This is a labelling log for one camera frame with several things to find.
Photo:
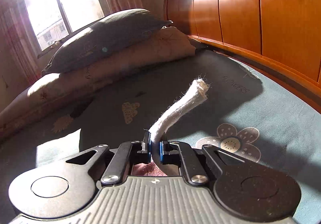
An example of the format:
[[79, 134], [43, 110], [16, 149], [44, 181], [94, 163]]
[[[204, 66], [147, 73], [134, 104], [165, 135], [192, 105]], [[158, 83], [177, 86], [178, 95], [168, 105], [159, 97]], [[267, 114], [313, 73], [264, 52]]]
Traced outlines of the dark grey pillow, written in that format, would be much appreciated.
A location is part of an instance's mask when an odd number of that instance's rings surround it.
[[66, 73], [88, 66], [131, 45], [149, 39], [170, 20], [150, 11], [134, 8], [110, 14], [64, 42], [41, 75]]

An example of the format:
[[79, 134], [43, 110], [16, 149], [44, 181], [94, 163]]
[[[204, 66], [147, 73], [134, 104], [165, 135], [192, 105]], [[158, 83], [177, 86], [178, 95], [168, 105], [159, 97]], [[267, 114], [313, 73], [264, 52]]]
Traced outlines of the window with frame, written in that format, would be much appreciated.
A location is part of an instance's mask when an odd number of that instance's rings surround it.
[[99, 0], [24, 0], [41, 51], [102, 18]]

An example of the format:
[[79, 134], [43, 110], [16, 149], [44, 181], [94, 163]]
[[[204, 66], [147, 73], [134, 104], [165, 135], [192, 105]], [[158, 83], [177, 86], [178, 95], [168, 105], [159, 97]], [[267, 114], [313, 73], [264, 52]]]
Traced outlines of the folded pink beige quilt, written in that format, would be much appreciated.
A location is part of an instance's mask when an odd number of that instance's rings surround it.
[[139, 68], [193, 56], [195, 50], [187, 35], [169, 27], [84, 68], [45, 75], [1, 112], [1, 139]]

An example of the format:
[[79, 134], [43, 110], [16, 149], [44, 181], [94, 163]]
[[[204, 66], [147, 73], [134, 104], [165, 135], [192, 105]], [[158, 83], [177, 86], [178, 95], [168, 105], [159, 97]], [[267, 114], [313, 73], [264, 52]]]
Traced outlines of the pink and white knit sweater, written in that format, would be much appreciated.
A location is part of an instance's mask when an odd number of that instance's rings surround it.
[[151, 140], [152, 162], [148, 164], [138, 164], [133, 166], [134, 176], [176, 176], [179, 169], [175, 165], [162, 165], [160, 160], [160, 142], [163, 135], [173, 126], [183, 115], [202, 104], [207, 100], [206, 92], [209, 85], [202, 78], [193, 80], [185, 95], [166, 110], [161, 117], [148, 130]]

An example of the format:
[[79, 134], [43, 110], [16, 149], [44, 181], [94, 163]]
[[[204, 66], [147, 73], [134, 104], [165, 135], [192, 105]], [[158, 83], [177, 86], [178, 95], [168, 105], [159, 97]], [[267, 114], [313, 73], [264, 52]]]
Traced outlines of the wooden headboard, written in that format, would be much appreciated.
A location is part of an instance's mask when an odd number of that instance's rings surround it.
[[163, 12], [320, 109], [320, 0], [164, 0]]

